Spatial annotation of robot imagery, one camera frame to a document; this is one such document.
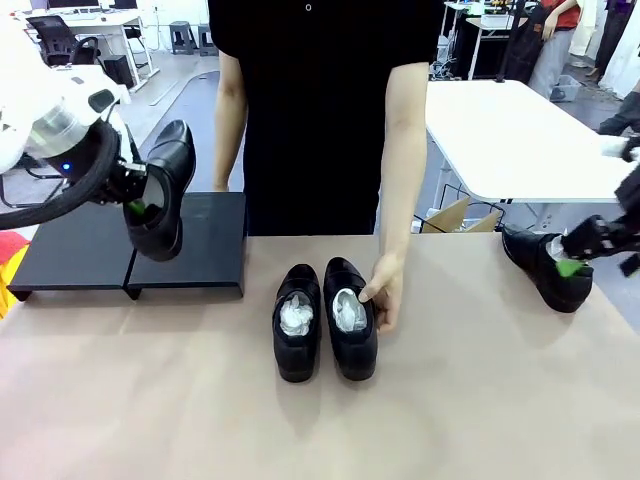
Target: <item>person's hand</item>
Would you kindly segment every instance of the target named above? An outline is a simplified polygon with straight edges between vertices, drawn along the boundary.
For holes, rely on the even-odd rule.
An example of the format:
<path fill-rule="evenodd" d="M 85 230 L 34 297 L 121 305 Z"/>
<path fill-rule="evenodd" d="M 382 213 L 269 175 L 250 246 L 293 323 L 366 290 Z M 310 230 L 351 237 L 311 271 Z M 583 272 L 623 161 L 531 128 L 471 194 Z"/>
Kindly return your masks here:
<path fill-rule="evenodd" d="M 373 267 L 371 281 L 362 289 L 358 300 L 364 303 L 373 299 L 378 307 L 376 323 L 381 333 L 390 332 L 398 323 L 402 302 L 402 276 L 404 257 L 387 253 Z"/>
<path fill-rule="evenodd" d="M 544 30 L 542 31 L 542 41 L 546 42 L 551 38 L 553 32 L 556 31 L 558 26 L 558 15 L 551 12 L 544 22 Z"/>
<path fill-rule="evenodd" d="M 213 191 L 214 192 L 228 192 L 229 191 L 229 184 L 226 182 L 215 182 L 213 184 Z"/>

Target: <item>plastic stool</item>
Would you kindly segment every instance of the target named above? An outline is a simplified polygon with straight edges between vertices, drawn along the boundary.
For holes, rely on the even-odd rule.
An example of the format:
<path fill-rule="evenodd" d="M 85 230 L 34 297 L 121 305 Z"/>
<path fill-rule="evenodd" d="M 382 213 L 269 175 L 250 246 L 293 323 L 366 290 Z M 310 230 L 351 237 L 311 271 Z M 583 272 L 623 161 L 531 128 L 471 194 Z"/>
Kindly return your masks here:
<path fill-rule="evenodd" d="M 218 56 L 218 47 L 213 44 L 213 41 L 209 41 L 211 36 L 211 28 L 209 25 L 198 25 L 198 39 L 200 40 L 200 56 L 207 55 Z"/>
<path fill-rule="evenodd" d="M 193 51 L 198 48 L 196 39 L 193 37 L 189 22 L 173 22 L 169 25 L 171 33 L 171 49 L 173 54 L 184 53 L 193 55 Z"/>

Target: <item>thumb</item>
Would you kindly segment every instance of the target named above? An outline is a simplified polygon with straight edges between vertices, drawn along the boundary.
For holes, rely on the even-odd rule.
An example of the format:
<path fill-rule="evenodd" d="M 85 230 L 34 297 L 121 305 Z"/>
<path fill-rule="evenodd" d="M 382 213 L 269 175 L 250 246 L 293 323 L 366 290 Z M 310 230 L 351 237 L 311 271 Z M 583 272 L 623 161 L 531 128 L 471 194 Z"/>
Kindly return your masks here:
<path fill-rule="evenodd" d="M 364 286 L 364 288 L 360 292 L 360 295 L 358 295 L 358 300 L 360 301 L 360 303 L 368 302 L 373 297 L 375 297 L 378 294 L 378 292 L 382 289 L 382 287 L 384 287 L 384 284 L 385 282 L 384 282 L 384 279 L 382 278 L 382 275 L 380 274 L 374 275 L 373 278 L 369 281 L 369 283 L 367 283 Z"/>

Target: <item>short sleeve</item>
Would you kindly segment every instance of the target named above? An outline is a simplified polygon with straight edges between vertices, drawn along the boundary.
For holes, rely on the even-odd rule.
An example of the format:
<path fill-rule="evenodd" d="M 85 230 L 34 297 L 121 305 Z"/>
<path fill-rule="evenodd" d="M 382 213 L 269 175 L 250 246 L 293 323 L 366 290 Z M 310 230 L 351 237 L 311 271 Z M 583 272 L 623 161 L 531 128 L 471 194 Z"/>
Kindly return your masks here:
<path fill-rule="evenodd" d="M 235 58 L 242 54 L 243 36 L 239 0 L 209 0 L 211 38 L 222 52 Z"/>
<path fill-rule="evenodd" d="M 387 5 L 385 53 L 391 68 L 433 62 L 438 53 L 443 0 L 394 0 Z"/>

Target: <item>person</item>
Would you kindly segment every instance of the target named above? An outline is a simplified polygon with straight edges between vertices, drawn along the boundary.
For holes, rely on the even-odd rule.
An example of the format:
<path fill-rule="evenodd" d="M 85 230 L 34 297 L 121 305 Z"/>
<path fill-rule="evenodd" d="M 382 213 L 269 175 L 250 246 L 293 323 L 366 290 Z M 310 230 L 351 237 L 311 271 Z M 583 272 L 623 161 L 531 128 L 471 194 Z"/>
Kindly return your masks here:
<path fill-rule="evenodd" d="M 609 66 L 611 57 L 627 28 L 635 0 L 607 0 L 607 19 L 602 32 L 602 41 L 596 54 L 596 62 L 587 77 L 600 81 Z"/>
<path fill-rule="evenodd" d="M 438 0 L 209 0 L 220 50 L 214 190 L 227 191 L 246 125 L 250 235 L 373 233 L 361 301 L 393 329 L 426 165 L 425 101 Z"/>
<path fill-rule="evenodd" d="M 598 133 L 615 137 L 622 135 L 627 127 L 640 134 L 640 80 L 624 98 L 618 112 L 600 124 Z"/>
<path fill-rule="evenodd" d="M 549 100 L 569 59 L 571 39 L 580 21 L 578 0 L 541 0 L 550 9 L 542 40 L 545 42 L 533 68 L 529 87 Z"/>

